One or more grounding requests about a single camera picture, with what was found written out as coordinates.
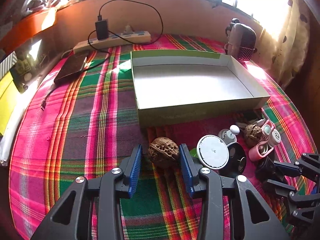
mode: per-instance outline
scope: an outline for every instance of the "black smartphone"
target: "black smartphone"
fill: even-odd
[[[54,83],[56,85],[62,85],[78,78],[84,70],[88,55],[89,51],[85,50],[68,57],[58,75],[55,77]]]

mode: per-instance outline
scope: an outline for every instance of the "black round object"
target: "black round object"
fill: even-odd
[[[228,150],[228,163],[219,171],[219,174],[225,177],[236,178],[236,176],[244,172],[247,164],[247,157],[245,156],[244,149],[237,142],[228,144]]]

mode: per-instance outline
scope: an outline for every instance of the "pink object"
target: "pink object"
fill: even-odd
[[[259,152],[259,147],[267,147],[267,151],[261,154]],[[273,150],[272,147],[268,146],[268,141],[261,141],[256,146],[252,147],[249,150],[249,158],[252,162],[256,162],[261,160],[262,158],[266,157],[271,151]]]

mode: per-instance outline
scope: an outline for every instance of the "white round disc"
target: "white round disc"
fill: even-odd
[[[213,170],[223,168],[229,160],[227,145],[215,135],[206,135],[199,140],[197,155],[202,165]]]

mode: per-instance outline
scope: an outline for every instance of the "orange shelf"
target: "orange shelf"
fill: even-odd
[[[52,7],[23,18],[2,38],[0,49],[9,55],[37,33],[51,27],[55,23],[56,12],[57,9]]]

